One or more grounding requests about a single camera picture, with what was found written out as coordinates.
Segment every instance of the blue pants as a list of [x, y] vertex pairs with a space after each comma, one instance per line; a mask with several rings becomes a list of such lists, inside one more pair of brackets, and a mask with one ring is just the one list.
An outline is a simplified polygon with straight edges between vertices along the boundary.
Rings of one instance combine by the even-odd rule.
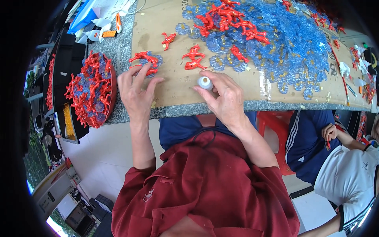
[[[257, 129], [255, 125], [257, 113], [252, 111], [245, 112], [245, 114], [255, 129]], [[159, 119], [159, 123], [159, 141], [165, 151], [171, 146], [181, 143], [205, 129], [211, 129], [235, 137], [235, 135], [229, 131], [218, 118], [216, 118], [214, 127], [203, 127], [196, 116], [163, 118]]]
[[336, 138], [330, 141], [329, 151], [326, 150], [321, 130], [330, 123], [334, 124], [331, 110], [295, 111], [290, 120], [286, 162], [299, 179], [312, 185], [326, 158], [341, 145]]

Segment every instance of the person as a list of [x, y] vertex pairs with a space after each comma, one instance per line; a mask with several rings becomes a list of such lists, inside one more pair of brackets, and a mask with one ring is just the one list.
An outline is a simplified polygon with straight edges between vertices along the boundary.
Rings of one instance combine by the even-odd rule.
[[337, 129], [331, 110], [296, 111], [289, 128], [288, 166], [339, 211], [325, 224], [299, 236], [328, 236], [357, 227], [379, 191], [379, 151]]
[[133, 167], [112, 210], [112, 233], [120, 236], [297, 236], [299, 219], [276, 157], [244, 113], [243, 91], [230, 77], [201, 71], [219, 96], [194, 86], [218, 121], [201, 128], [196, 117], [164, 118], [166, 150], [156, 170], [149, 138], [153, 78], [141, 90], [150, 63], [118, 79], [130, 118]]

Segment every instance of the cardboard sheet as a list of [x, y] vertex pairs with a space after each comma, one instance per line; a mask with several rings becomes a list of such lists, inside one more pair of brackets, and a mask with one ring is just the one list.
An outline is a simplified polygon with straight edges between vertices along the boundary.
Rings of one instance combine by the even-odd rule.
[[[137, 9], [140, 8], [143, 1], [138, 2]], [[201, 65], [209, 67], [209, 58], [214, 56], [215, 53], [209, 51], [205, 42], [199, 39], [190, 39], [188, 35], [177, 34], [175, 41], [169, 45], [169, 49], [164, 51], [161, 41], [164, 37], [161, 33], [166, 32], [168, 35], [175, 32], [175, 27], [178, 23], [184, 22], [187, 25], [193, 25], [193, 20], [186, 20], [182, 17], [182, 10], [186, 5], [191, 5], [191, 0], [160, 0], [160, 1], [147, 1], [145, 7], [135, 16], [132, 40], [132, 55], [141, 51], [151, 50], [154, 55], [161, 55], [163, 57], [163, 64], [159, 67], [157, 77], [164, 77], [165, 82], [159, 84], [155, 90], [156, 107], [180, 105], [180, 104], [193, 104], [204, 102], [203, 99], [191, 89], [192, 86], [197, 85], [199, 78], [200, 68], [193, 70], [184, 70], [186, 62], [190, 61], [182, 55], [189, 52], [189, 49], [199, 44], [200, 53], [204, 53], [206, 58], [201, 60]], [[337, 33], [330, 32], [327, 28], [322, 28], [327, 37], [331, 39], [331, 34], [338, 35]], [[360, 71], [352, 68], [352, 61], [349, 49], [339, 41], [340, 49], [334, 46], [339, 61], [343, 61], [350, 66], [352, 77], [362, 78]], [[138, 64], [138, 60], [133, 62], [133, 65]], [[276, 83], [270, 83], [264, 77], [264, 72], [260, 72], [254, 66], [252, 60], [248, 63], [251, 68], [249, 71], [237, 73], [232, 67], [225, 67], [222, 73], [229, 75], [233, 78], [243, 89], [245, 100], [269, 100], [273, 102], [286, 102], [286, 103], [332, 103], [347, 105], [345, 89], [343, 86], [342, 77], [340, 75], [339, 67], [331, 55], [329, 57], [329, 64], [331, 70], [328, 76], [328, 81], [321, 82], [323, 90], [321, 92], [313, 92], [312, 100], [304, 100], [302, 91], [295, 91], [293, 86], [289, 86], [287, 94], [281, 94], [277, 88]], [[348, 91], [350, 98], [350, 105], [352, 107], [369, 108], [367, 102], [362, 99], [358, 93], [358, 87], [354, 86], [352, 81], [346, 80], [358, 97]]]

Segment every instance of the white shirt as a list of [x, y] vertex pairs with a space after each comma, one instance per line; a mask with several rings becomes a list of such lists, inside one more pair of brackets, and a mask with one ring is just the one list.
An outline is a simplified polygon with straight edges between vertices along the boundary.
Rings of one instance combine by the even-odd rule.
[[368, 145], [365, 151], [335, 148], [325, 160], [315, 182], [315, 193], [339, 206], [345, 230], [364, 217], [375, 200], [379, 150]]

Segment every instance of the red plastic chair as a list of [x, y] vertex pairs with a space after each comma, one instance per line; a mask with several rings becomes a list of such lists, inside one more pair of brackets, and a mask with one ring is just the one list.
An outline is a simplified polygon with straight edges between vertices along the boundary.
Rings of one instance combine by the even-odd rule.
[[278, 112], [278, 111], [259, 111], [258, 118], [258, 132], [263, 137], [265, 134], [265, 127], [271, 128], [279, 138], [279, 151], [275, 154], [279, 164], [279, 169], [282, 175], [294, 174], [285, 162], [285, 145], [288, 138], [288, 124], [282, 119], [289, 121], [293, 111]]

